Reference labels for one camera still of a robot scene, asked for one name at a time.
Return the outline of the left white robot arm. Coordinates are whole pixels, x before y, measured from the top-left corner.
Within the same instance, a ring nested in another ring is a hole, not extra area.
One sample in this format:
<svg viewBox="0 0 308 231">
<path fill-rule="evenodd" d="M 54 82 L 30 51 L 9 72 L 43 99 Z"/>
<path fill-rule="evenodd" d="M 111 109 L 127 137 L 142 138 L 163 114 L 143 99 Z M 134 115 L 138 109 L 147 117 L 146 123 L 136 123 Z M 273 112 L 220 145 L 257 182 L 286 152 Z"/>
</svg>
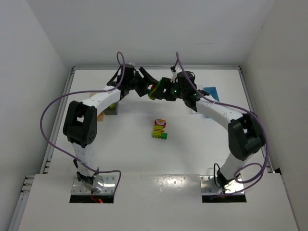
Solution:
<svg viewBox="0 0 308 231">
<path fill-rule="evenodd" d="M 107 82 L 102 92 L 81 102 L 72 101 L 64 121 L 63 134 L 72 144 L 77 160 L 77 179 L 92 192 L 103 189 L 93 142 L 97 135 L 98 115 L 123 99 L 131 90 L 139 96 L 149 93 L 149 86 L 157 84 L 144 68 L 138 70 L 131 64 L 123 64 Z"/>
</svg>

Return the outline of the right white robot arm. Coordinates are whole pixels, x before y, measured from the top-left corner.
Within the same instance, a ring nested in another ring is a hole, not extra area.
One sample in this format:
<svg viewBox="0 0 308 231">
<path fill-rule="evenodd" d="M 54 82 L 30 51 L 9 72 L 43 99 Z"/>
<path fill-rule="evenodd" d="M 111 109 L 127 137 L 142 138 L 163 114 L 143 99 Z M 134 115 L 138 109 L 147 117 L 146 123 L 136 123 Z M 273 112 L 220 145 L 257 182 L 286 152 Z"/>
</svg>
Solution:
<svg viewBox="0 0 308 231">
<path fill-rule="evenodd" d="M 154 83 L 148 96 L 152 100 L 182 99 L 187 107 L 213 119 L 227 130 L 230 154 L 213 179 L 216 187 L 224 188 L 237 179 L 247 160 L 266 144 L 264 130 L 255 114 L 215 101 L 208 92 L 197 89 L 194 81 L 193 72 L 174 70 L 172 78 L 163 77 Z"/>
</svg>

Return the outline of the lego cluster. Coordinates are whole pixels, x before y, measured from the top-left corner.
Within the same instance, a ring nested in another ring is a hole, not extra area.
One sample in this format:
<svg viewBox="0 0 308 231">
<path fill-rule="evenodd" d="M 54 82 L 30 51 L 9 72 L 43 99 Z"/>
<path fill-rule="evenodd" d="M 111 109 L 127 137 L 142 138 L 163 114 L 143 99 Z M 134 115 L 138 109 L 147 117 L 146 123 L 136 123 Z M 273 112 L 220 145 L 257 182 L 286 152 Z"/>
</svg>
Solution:
<svg viewBox="0 0 308 231">
<path fill-rule="evenodd" d="M 152 88 L 150 89 L 150 92 L 148 94 L 148 97 L 151 100 L 162 100 L 163 98 L 163 85 L 162 85 L 162 81 L 160 80 L 157 84 L 153 85 Z"/>
</svg>

